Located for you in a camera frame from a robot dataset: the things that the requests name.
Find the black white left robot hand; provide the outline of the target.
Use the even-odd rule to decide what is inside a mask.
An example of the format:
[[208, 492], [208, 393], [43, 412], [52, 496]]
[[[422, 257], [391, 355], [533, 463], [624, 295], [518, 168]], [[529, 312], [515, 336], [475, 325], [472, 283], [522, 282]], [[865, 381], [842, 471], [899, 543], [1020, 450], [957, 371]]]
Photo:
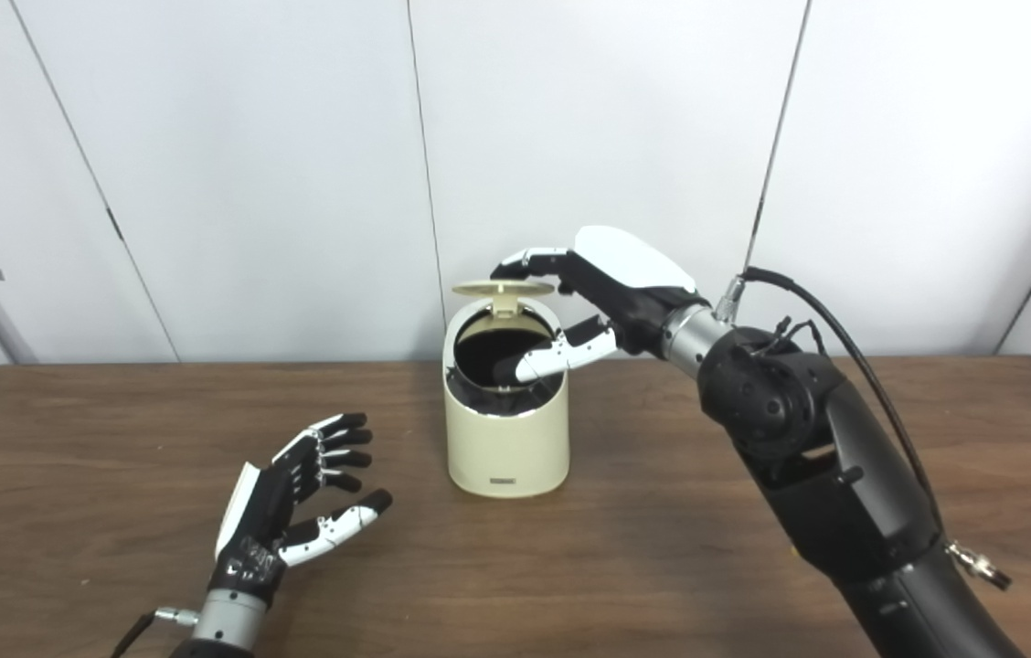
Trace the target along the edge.
[[348, 468], [366, 468], [372, 455], [365, 413], [340, 413], [299, 430], [265, 465], [245, 462], [220, 521], [215, 566], [207, 590], [235, 591], [270, 607], [286, 571], [348, 541], [393, 504], [387, 490], [315, 519], [295, 511], [324, 488], [356, 494], [363, 483]]

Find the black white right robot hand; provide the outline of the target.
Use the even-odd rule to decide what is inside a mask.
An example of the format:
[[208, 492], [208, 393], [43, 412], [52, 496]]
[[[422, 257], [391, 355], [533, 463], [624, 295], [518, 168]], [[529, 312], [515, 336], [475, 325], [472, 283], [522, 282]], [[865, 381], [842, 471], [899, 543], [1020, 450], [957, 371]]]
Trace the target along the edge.
[[711, 308], [678, 263], [620, 228], [587, 226], [569, 249], [524, 249], [491, 273], [495, 281], [528, 278], [558, 278], [598, 315], [495, 364], [502, 387], [581, 369], [617, 351], [664, 361], [683, 321]]

